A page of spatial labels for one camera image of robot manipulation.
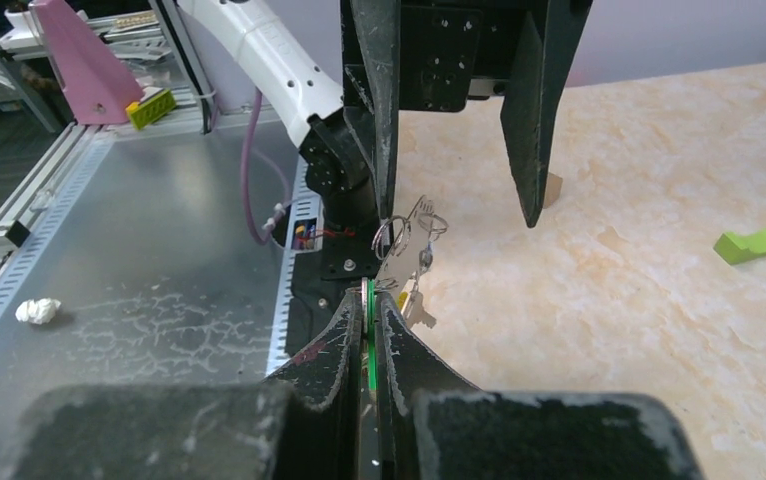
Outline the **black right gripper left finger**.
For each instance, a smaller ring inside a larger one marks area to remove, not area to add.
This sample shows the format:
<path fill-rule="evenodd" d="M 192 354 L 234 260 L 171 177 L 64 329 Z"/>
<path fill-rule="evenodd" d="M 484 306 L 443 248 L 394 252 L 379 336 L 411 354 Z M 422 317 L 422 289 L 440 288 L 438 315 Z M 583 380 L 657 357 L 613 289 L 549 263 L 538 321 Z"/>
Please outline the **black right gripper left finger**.
<path fill-rule="evenodd" d="M 260 382 L 73 385 L 38 397 L 2 479 L 352 479 L 358 471 L 357 294 Z"/>

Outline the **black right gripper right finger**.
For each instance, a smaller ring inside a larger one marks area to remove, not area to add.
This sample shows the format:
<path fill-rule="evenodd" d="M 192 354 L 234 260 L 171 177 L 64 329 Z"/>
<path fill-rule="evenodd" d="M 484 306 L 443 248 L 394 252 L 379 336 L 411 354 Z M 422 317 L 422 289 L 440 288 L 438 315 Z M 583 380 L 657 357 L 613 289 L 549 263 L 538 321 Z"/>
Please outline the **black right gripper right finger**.
<path fill-rule="evenodd" d="M 374 307 L 380 453 L 388 479 L 700 479 L 686 432 L 639 393 L 490 391 Z"/>

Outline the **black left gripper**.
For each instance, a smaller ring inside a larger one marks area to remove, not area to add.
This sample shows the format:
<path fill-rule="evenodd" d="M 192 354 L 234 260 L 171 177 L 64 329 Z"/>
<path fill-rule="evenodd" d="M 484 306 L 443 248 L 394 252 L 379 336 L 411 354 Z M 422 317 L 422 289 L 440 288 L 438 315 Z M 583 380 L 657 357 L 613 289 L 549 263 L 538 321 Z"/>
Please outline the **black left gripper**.
<path fill-rule="evenodd" d="M 526 225 L 544 209 L 559 103 L 590 1 L 342 1 L 343 116 L 394 210 L 399 111 L 504 98 L 500 120 Z"/>

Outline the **perforated metal keyring plate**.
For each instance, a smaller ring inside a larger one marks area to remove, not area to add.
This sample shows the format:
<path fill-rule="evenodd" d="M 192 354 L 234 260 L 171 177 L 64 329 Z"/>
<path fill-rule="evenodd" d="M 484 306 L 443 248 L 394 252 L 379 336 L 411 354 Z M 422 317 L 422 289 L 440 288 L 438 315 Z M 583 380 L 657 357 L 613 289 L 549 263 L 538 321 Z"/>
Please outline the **perforated metal keyring plate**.
<path fill-rule="evenodd" d="M 375 292 L 389 293 L 405 320 L 417 307 L 422 309 L 419 281 L 432 266 L 433 243 L 448 228 L 448 222 L 435 212 L 434 202 L 422 195 L 408 215 L 394 215 L 374 236 L 372 250 L 382 261 Z"/>

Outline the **green key tag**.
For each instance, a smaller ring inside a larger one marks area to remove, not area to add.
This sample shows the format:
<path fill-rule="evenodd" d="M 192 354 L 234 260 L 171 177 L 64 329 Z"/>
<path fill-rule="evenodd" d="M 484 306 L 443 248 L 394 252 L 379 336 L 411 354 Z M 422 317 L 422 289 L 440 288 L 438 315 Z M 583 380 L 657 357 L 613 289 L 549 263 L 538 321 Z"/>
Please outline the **green key tag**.
<path fill-rule="evenodd" d="M 377 380 L 377 355 L 375 340 L 375 282 L 372 279 L 364 281 L 364 313 L 365 313 L 365 332 L 367 343 L 367 376 L 370 392 L 376 392 L 378 386 Z"/>

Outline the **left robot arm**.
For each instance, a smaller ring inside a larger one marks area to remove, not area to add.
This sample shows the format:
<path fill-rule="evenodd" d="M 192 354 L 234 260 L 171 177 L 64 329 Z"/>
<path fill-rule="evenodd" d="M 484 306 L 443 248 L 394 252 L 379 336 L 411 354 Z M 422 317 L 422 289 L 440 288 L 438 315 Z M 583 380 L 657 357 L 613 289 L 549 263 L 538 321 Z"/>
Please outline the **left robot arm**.
<path fill-rule="evenodd" d="M 344 1 L 342 71 L 326 74 L 263 1 L 183 1 L 271 103 L 327 220 L 391 216 L 403 111 L 498 97 L 523 217 L 544 209 L 557 110 L 588 1 Z"/>

